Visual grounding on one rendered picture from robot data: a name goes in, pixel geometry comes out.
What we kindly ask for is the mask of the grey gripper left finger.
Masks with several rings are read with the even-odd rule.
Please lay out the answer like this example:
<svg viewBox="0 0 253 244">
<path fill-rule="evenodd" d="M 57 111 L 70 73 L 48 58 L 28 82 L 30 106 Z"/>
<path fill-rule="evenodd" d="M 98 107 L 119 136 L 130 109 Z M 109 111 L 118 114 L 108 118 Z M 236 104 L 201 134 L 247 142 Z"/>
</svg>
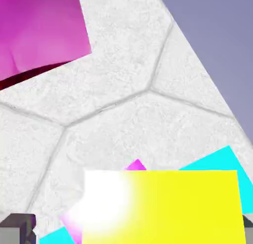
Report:
<svg viewBox="0 0 253 244">
<path fill-rule="evenodd" d="M 11 213 L 0 222 L 0 244 L 37 244 L 36 216 Z"/>
</svg>

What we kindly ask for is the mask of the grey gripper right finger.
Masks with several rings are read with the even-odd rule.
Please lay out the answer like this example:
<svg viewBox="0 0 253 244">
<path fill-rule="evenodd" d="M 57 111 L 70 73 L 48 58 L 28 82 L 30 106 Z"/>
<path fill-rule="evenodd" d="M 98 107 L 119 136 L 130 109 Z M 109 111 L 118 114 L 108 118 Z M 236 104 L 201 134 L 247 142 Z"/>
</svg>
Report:
<svg viewBox="0 0 253 244">
<path fill-rule="evenodd" d="M 243 215 L 246 244 L 253 244 L 253 214 Z"/>
</svg>

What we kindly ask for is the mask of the small yellow cube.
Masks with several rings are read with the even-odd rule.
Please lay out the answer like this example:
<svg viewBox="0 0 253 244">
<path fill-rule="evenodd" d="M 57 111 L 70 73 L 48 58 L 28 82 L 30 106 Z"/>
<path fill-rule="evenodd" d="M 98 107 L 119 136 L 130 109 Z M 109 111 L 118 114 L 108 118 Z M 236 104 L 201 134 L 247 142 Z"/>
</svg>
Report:
<svg viewBox="0 0 253 244">
<path fill-rule="evenodd" d="M 246 244 L 236 171 L 85 171 L 82 244 Z"/>
</svg>

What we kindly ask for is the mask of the small magenta cube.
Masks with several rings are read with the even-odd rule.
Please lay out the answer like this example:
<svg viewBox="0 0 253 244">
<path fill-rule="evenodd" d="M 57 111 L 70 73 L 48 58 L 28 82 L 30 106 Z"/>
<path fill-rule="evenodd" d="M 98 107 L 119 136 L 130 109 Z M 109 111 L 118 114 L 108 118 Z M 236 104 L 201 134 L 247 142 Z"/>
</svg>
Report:
<svg viewBox="0 0 253 244">
<path fill-rule="evenodd" d="M 145 166 L 139 159 L 133 161 L 127 168 L 124 170 L 146 170 Z M 75 244 L 82 244 L 82 226 L 81 223 L 81 202 L 80 199 L 77 203 L 75 203 L 67 212 L 63 213 L 60 216 L 60 220 L 63 222 L 66 227 L 69 235 L 73 239 Z"/>
</svg>

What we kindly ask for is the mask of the large cyan box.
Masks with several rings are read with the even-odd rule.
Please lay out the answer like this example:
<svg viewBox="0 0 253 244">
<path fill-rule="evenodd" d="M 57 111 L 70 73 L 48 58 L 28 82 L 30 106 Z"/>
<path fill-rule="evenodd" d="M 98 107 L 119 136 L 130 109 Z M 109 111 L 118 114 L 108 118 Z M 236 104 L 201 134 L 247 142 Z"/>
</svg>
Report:
<svg viewBox="0 0 253 244">
<path fill-rule="evenodd" d="M 243 214 L 253 214 L 253 183 L 241 166 L 230 146 L 194 161 L 181 170 L 236 170 Z M 81 244 L 81 228 L 65 214 L 61 217 L 64 227 L 42 237 L 38 244 Z"/>
</svg>

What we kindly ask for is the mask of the large magenta box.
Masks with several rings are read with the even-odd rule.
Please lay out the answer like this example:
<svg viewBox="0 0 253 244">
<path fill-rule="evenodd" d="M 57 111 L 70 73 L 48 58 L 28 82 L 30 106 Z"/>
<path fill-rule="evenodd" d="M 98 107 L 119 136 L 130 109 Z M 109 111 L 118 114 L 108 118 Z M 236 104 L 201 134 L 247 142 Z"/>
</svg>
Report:
<svg viewBox="0 0 253 244">
<path fill-rule="evenodd" d="M 0 0 L 0 91 L 90 53 L 80 0 Z"/>
</svg>

